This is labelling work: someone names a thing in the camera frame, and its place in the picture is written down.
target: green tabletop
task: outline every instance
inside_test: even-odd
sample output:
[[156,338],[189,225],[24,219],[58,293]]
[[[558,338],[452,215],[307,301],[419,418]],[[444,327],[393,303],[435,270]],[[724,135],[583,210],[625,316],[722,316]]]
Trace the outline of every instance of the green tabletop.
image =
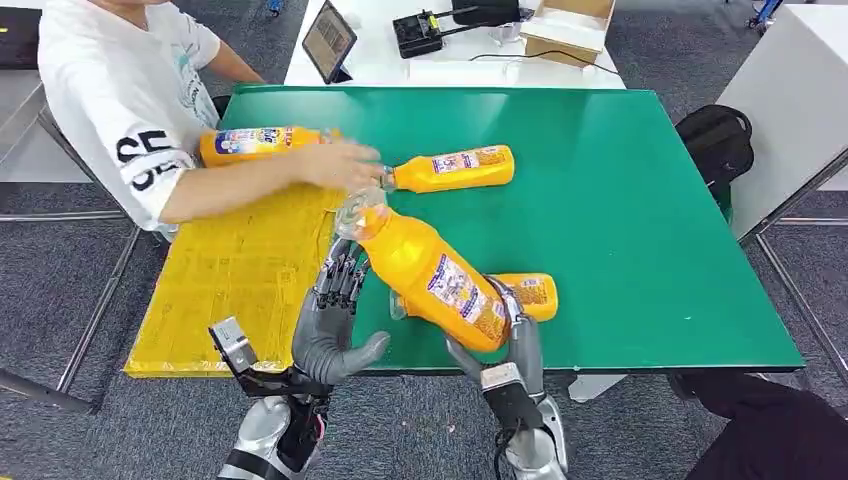
[[[508,185],[389,202],[481,272],[553,276],[559,312],[540,325],[548,369],[803,366],[653,92],[242,87],[223,120],[283,125],[338,127],[390,165],[509,145]],[[437,327],[391,320],[388,288],[372,273],[354,344],[378,329],[392,341],[372,370],[455,368]]]

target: orange bottle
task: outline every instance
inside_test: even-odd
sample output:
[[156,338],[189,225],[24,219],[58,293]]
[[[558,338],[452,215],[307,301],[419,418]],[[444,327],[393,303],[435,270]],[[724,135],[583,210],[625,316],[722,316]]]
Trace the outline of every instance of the orange bottle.
[[433,227],[389,208],[382,190],[349,197],[336,214],[336,232],[359,242],[380,279],[464,346],[491,352],[506,341],[494,287]]
[[[559,308],[556,283],[553,277],[545,273],[501,273],[494,275],[504,285],[511,288],[515,298],[524,308],[524,313],[537,322],[552,319]],[[420,317],[421,310],[412,302],[398,295],[394,290],[389,293],[389,313],[395,320],[405,317]]]
[[382,187],[387,191],[439,192],[458,188],[503,185],[512,180],[515,158],[506,145],[415,157],[398,167],[386,167]]
[[[330,132],[330,136],[339,135],[337,130]],[[219,167],[264,158],[302,145],[325,143],[327,138],[319,130],[303,127],[239,128],[203,134],[198,150],[204,165]]]

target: bottle cap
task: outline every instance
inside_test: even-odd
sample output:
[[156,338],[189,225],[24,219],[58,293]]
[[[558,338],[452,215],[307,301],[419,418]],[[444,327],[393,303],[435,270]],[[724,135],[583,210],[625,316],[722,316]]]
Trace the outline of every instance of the bottle cap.
[[383,165],[383,174],[380,175],[380,188],[386,193],[392,193],[397,190],[397,180],[395,180],[395,169],[388,165]]
[[386,192],[377,187],[350,194],[336,212],[336,233],[347,240],[368,240],[389,217]]
[[392,320],[401,320],[409,315],[409,312],[406,311],[406,302],[394,290],[389,291],[389,315]]

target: tablet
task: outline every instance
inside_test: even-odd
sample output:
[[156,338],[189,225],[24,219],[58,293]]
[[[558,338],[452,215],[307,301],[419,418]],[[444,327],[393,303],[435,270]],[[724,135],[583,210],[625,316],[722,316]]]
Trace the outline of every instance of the tablet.
[[354,42],[356,34],[353,29],[327,0],[306,32],[302,45],[324,83],[330,84],[350,79],[342,69],[342,63]]

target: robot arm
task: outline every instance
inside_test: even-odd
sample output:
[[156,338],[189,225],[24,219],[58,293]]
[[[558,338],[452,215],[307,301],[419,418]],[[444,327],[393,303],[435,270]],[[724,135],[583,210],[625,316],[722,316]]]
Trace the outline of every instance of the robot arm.
[[565,434],[559,407],[544,391],[538,325],[524,314],[506,285],[494,277],[487,278],[506,307],[510,325],[507,358],[484,368],[462,345],[446,336],[448,352],[466,375],[480,382],[483,397],[501,424],[496,439],[497,478],[499,455],[505,451],[518,480],[565,480]]
[[235,318],[209,329],[242,389],[258,399],[242,421],[219,480],[305,478],[324,436],[333,385],[382,356],[386,332],[373,334],[361,348],[350,345],[356,301],[369,269],[367,259],[359,263],[361,253],[347,240],[330,248],[303,300],[292,341],[294,365],[286,370],[253,369],[256,353]]

